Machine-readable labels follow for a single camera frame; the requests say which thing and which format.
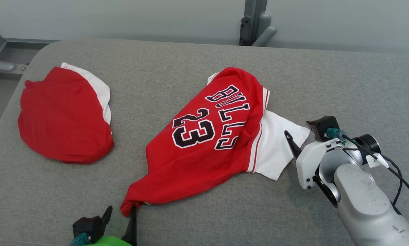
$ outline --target teal connector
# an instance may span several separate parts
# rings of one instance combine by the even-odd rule
[[[338,138],[339,140],[345,140],[345,138],[343,137],[343,135],[347,135],[347,133],[345,131],[342,131],[338,128],[328,128],[326,129],[326,135],[329,138]]]
[[[76,236],[69,246],[83,246],[84,244],[89,242],[89,236],[86,233],[80,233],[80,235]]]

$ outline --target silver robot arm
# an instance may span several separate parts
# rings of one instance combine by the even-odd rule
[[[340,192],[338,215],[357,246],[409,246],[409,224],[388,197],[358,166],[339,166],[334,182]]]
[[[306,145],[303,150],[285,132],[302,188],[320,187],[337,208],[338,216],[355,245],[409,246],[408,222],[396,212],[370,173],[362,168],[364,164],[388,167],[378,154],[381,150],[376,140],[367,134],[356,138],[378,157],[373,159],[366,152],[356,150],[353,141],[331,138],[326,133],[326,129],[338,128],[334,117],[307,123],[317,141]]]

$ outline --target bulls jersey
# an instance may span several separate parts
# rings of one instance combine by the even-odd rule
[[[193,196],[240,172],[277,180],[292,158],[283,132],[301,145],[309,131],[266,111],[269,95],[238,68],[209,77],[208,85],[147,145],[148,175],[130,185],[121,212],[128,216],[132,204]]]

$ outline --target black mount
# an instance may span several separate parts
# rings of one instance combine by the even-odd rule
[[[337,199],[334,196],[334,193],[332,193],[331,189],[327,187],[321,180],[320,176],[318,174],[318,167],[317,170],[315,171],[315,176],[313,177],[313,181],[320,187],[320,190],[323,191],[323,194],[328,198],[328,200],[332,203],[332,205],[337,208],[338,207],[338,202]]]
[[[294,140],[292,139],[291,134],[288,131],[284,131],[284,134],[285,134],[285,138],[286,138],[286,140],[288,142],[289,148],[291,149],[292,155],[294,156],[294,160],[296,160],[297,157],[299,157],[302,150],[294,142]]]
[[[314,133],[314,139],[320,142],[331,140],[329,137],[325,136],[326,130],[328,128],[340,129],[337,119],[333,116],[327,115],[318,120],[307,121],[306,125]]]
[[[106,230],[106,225],[110,221],[112,216],[112,206],[107,207],[106,212],[100,218],[95,216],[93,218],[82,217],[77,220],[72,225],[72,230],[74,232],[74,238],[85,232],[91,237],[88,244],[96,243],[102,236],[104,236],[104,231]]]

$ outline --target gray padded table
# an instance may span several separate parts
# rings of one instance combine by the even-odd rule
[[[92,165],[46,159],[19,137],[25,80],[40,81],[62,62],[111,89],[115,147]],[[409,182],[409,56],[319,50],[76,40],[51,44],[28,66],[0,121],[0,245],[64,246],[82,216],[114,211],[105,235],[127,227],[119,206],[147,173],[145,146],[225,67],[252,73],[271,91],[268,110],[299,125],[337,117],[352,137],[372,134]],[[310,135],[307,142],[312,142]],[[371,170],[393,199],[398,180]],[[409,192],[398,208],[409,221]],[[138,211],[145,245],[353,245],[318,187],[303,190],[294,162],[278,181],[242,173],[200,195]]]

